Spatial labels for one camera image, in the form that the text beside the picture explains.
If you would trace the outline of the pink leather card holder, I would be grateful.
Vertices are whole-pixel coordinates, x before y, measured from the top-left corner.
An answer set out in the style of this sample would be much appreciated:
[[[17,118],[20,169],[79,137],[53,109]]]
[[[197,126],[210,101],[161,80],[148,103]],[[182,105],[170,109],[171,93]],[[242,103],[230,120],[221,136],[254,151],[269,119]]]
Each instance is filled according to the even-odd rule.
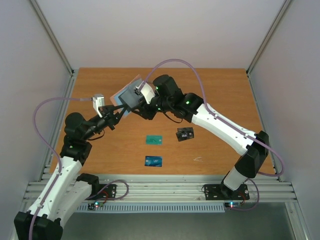
[[[136,88],[140,86],[142,81],[141,76],[138,74],[131,82],[109,98],[114,106],[128,106],[123,114],[124,118],[127,117],[131,113],[131,109],[136,107],[144,98],[141,93],[137,93],[136,91]]]

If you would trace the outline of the green VIP credit card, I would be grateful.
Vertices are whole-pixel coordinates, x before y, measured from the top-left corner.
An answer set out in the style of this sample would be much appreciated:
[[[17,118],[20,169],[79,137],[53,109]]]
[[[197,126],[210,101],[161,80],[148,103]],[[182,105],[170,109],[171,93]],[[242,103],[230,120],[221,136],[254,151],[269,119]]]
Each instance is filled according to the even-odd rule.
[[[147,135],[145,143],[147,145],[162,145],[163,137],[161,135]]]

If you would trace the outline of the blue VIP credit card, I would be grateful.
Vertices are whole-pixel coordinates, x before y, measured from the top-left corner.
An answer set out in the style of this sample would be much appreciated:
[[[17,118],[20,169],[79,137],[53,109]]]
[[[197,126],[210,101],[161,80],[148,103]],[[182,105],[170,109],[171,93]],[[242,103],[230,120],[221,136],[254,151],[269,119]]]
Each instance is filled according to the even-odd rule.
[[[163,158],[161,156],[146,156],[144,160],[145,167],[162,167]]]

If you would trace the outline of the black VIP credit card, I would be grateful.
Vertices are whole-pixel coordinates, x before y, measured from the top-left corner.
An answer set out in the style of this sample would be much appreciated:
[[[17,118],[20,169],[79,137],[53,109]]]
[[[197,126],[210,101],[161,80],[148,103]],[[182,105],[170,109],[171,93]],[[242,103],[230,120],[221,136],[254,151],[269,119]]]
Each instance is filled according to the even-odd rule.
[[[194,129],[192,127],[180,127],[177,129],[178,132],[186,132],[186,133],[193,133]]]

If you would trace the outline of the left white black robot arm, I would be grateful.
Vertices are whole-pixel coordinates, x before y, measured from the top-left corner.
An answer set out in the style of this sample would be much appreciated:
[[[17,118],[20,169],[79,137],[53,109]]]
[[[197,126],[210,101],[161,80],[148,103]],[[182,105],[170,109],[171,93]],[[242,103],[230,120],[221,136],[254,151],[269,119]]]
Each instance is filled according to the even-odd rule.
[[[65,119],[65,136],[57,166],[36,201],[26,212],[18,212],[14,226],[19,240],[59,240],[69,218],[86,199],[101,193],[96,175],[78,174],[92,149],[91,140],[105,128],[114,130],[127,105],[97,109],[90,120],[78,112]]]

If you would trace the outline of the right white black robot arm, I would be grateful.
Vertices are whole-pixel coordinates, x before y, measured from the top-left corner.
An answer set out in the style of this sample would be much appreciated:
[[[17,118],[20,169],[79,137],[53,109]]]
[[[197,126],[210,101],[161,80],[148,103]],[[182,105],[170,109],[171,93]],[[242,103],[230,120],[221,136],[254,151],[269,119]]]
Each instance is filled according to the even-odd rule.
[[[239,159],[219,186],[225,199],[234,197],[245,180],[256,177],[269,155],[267,133],[242,128],[215,111],[197,94],[183,93],[167,74],[157,77],[153,86],[136,80],[132,88],[134,97],[138,98],[138,104],[131,109],[133,113],[152,120],[156,113],[170,112],[214,134],[239,154]]]

